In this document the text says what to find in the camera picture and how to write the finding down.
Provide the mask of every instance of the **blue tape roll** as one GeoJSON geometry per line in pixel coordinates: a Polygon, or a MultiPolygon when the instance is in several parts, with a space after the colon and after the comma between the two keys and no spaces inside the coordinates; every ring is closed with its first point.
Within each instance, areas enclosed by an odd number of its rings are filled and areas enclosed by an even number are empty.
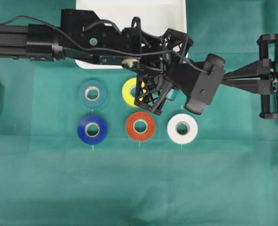
{"type": "Polygon", "coordinates": [[[101,106],[106,100],[106,87],[99,81],[90,80],[82,84],[78,92],[79,99],[88,108],[97,108],[101,106]],[[98,92],[97,98],[91,100],[88,98],[88,92],[90,90],[96,90],[98,92]]]}
{"type": "Polygon", "coordinates": [[[107,135],[106,121],[98,115],[89,115],[79,122],[77,133],[82,142],[89,145],[99,144],[106,138],[107,135]],[[87,128],[91,124],[97,125],[99,128],[99,132],[94,136],[90,136],[87,133],[87,128]]]}

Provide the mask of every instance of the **white tape roll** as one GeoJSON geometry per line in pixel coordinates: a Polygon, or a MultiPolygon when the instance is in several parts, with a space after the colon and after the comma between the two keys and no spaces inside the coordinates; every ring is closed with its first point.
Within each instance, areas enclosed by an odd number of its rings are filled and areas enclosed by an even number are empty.
{"type": "Polygon", "coordinates": [[[197,136],[196,120],[188,114],[177,114],[173,116],[167,124],[167,133],[169,138],[179,144],[184,145],[193,141],[197,136]],[[187,133],[182,135],[177,131],[177,127],[181,124],[187,127],[187,133]]]}

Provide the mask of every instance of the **light blue tape roll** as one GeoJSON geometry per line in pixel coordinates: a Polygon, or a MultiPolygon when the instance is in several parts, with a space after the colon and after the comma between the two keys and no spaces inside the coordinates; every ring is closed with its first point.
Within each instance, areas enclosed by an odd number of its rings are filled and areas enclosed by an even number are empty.
{"type": "Polygon", "coordinates": [[[97,108],[106,100],[106,87],[99,81],[90,80],[82,84],[79,89],[79,99],[88,108],[97,108]],[[98,95],[95,99],[89,99],[88,93],[90,90],[96,90],[98,95]]]}
{"type": "Polygon", "coordinates": [[[179,90],[171,89],[168,94],[165,96],[168,100],[175,100],[177,95],[179,94],[179,90]]]}

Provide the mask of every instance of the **white tray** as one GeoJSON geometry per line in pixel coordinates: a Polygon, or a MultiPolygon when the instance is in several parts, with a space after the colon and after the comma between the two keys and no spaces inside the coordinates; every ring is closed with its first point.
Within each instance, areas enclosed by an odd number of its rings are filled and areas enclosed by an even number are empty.
{"type": "MultiPolygon", "coordinates": [[[[93,10],[100,19],[113,21],[120,30],[131,26],[134,16],[141,18],[141,27],[152,35],[163,35],[168,28],[187,32],[186,0],[76,0],[76,9],[93,10]]],[[[92,65],[76,60],[84,69],[122,68],[92,65]]]]}

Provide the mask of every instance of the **yellow tape roll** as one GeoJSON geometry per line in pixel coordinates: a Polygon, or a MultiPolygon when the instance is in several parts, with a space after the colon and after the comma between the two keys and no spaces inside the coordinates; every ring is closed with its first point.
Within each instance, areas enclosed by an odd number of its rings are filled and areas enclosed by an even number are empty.
{"type": "Polygon", "coordinates": [[[134,105],[135,97],[133,97],[131,94],[131,90],[136,88],[136,81],[136,78],[129,79],[122,87],[122,97],[124,98],[124,101],[132,107],[137,107],[136,105],[134,105]]]}

